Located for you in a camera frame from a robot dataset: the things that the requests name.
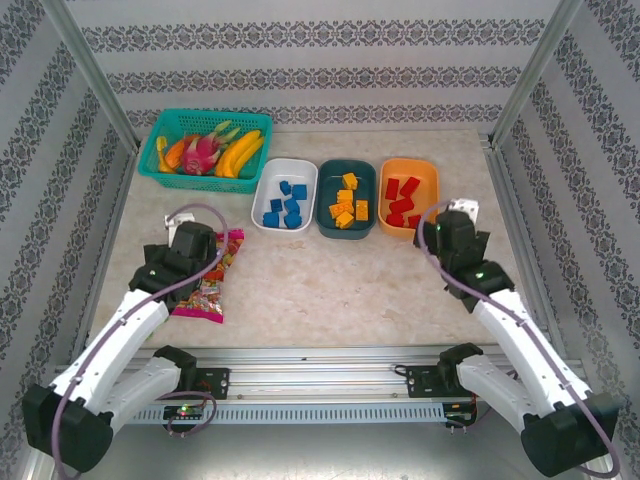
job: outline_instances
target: banana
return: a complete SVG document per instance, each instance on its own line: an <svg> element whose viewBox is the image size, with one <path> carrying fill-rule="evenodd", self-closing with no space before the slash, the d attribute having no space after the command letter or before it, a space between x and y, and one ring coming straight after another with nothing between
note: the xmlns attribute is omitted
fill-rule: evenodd
<svg viewBox="0 0 640 480"><path fill-rule="evenodd" d="M264 143L264 137L260 137L258 140L249 145L242 155L236 160L236 162L232 165L231 171L233 173L233 178L238 178L240 174L240 170L245 164L249 161L249 159L253 156L254 153L258 151L258 149Z"/></svg>
<svg viewBox="0 0 640 480"><path fill-rule="evenodd" d="M242 154L260 137L260 130L251 130L246 133L242 138L233 142L229 148L225 150L218 161L218 165L215 169L215 175L217 177L233 178L232 165L236 160L242 156Z"/></svg>
<svg viewBox="0 0 640 480"><path fill-rule="evenodd" d="M156 139L156 150L158 152L158 171L161 173L176 173L164 158L164 149L167 148L167 137L160 136Z"/></svg>

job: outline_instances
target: table surface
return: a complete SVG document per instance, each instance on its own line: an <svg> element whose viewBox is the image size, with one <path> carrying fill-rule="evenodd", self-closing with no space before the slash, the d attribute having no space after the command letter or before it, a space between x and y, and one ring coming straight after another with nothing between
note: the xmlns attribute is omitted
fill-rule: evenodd
<svg viewBox="0 0 640 480"><path fill-rule="evenodd" d="M515 259L478 135L471 130L275 133L269 158L357 158L380 173L391 157L428 160L439 171L442 199L480 202L478 228L491 232L486 256L520 284ZM315 223L296 238L259 231L253 195L166 189L137 172L131 182L107 268L91 337L120 304L143 265L142 246L167 240L163 218L190 202L217 208L245 242L223 285L223 324L170 317L145 346L288 347L494 343L489 332L444 284L421 252L376 225L360 241L323 237ZM208 212L194 212L218 226Z"/></svg>

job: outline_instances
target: green basket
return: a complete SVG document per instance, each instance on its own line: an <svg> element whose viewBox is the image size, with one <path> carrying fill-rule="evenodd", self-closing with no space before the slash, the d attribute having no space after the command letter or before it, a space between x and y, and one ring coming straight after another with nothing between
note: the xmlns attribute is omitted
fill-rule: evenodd
<svg viewBox="0 0 640 480"><path fill-rule="evenodd" d="M238 178L219 178L209 175L179 175L158 172L158 152L156 140L159 136L167 137L169 145L184 138L185 135L207 135L221 122L231 120L231 128L240 127L236 138L242 137L251 130L260 130L264 136L264 144L251 157L240 171ZM210 110L170 109L160 114L151 135L144 147L138 172L140 175L153 178L163 187L204 190L207 192L254 193L262 169L267 161L267 151L271 143L273 122L267 115L255 113L214 112Z"/></svg>

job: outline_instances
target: candy bag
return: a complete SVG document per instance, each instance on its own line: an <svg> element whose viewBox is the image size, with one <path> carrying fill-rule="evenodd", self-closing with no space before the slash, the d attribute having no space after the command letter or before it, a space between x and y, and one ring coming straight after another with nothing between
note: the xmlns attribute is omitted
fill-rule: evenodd
<svg viewBox="0 0 640 480"><path fill-rule="evenodd" d="M216 246L222 248L222 233L216 234ZM222 283L224 274L233 263L240 246L244 242L244 230L236 229L229 231L229 244L222 256L222 260L216 267L202 278L200 288L193 292L189 300L182 301L173 310L172 315L182 317L206 318L212 322L222 323Z"/></svg>

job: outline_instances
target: red block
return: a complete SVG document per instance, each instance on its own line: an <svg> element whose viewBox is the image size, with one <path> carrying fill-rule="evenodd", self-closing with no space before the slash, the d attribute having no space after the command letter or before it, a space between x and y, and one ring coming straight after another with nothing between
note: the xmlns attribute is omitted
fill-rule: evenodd
<svg viewBox="0 0 640 480"><path fill-rule="evenodd" d="M387 181L387 191L384 194L384 198L387 200L395 200L398 197L398 188L400 188L400 180L390 178Z"/></svg>
<svg viewBox="0 0 640 480"><path fill-rule="evenodd" d="M387 215L387 223L394 227L404 227L404 217L401 213L390 213Z"/></svg>
<svg viewBox="0 0 640 480"><path fill-rule="evenodd" d="M391 210L391 213L405 213L413 210L414 206L413 200L410 198L403 198L401 200L391 202L389 204L389 210Z"/></svg>
<svg viewBox="0 0 640 480"><path fill-rule="evenodd" d="M422 215L411 215L407 220L409 220L409 228L416 229L418 228L418 223L420 223L420 218Z"/></svg>
<svg viewBox="0 0 640 480"><path fill-rule="evenodd" d="M403 197L410 197L411 195L413 195L413 192L416 191L418 185L420 185L420 180L418 180L416 177L409 177L400 189L400 195L402 195Z"/></svg>

